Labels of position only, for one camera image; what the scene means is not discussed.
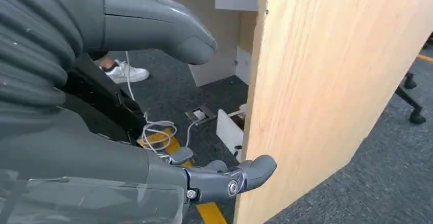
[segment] robotic finger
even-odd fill
[[[245,161],[230,169],[222,161],[213,161],[203,168],[185,167],[187,198],[193,204],[231,199],[263,185],[276,168],[277,163],[269,155]]]

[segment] white sneaker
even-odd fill
[[[115,60],[118,66],[114,67],[112,71],[105,72],[116,84],[126,83],[128,81],[128,69],[129,71],[129,82],[134,83],[145,80],[149,77],[150,73],[144,68],[136,68],[128,65],[127,62],[120,62]]]

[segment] white power adapter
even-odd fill
[[[196,110],[193,112],[193,114],[199,119],[199,121],[202,121],[206,118],[206,114],[201,110]]]

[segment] wood grain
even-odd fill
[[[431,0],[259,0],[244,148],[278,168],[238,198],[236,223],[264,223],[350,161],[432,11]]]

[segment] office chair leg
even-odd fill
[[[417,83],[414,81],[414,74],[411,72],[406,73],[406,80],[404,81],[404,87],[406,89],[413,89],[417,87]]]
[[[405,102],[407,102],[409,105],[411,105],[414,110],[412,111],[412,114],[409,118],[409,121],[411,123],[414,123],[416,125],[420,125],[422,123],[426,122],[425,117],[421,115],[422,107],[419,105],[409,94],[406,93],[400,86],[395,91],[397,96],[401,97]]]

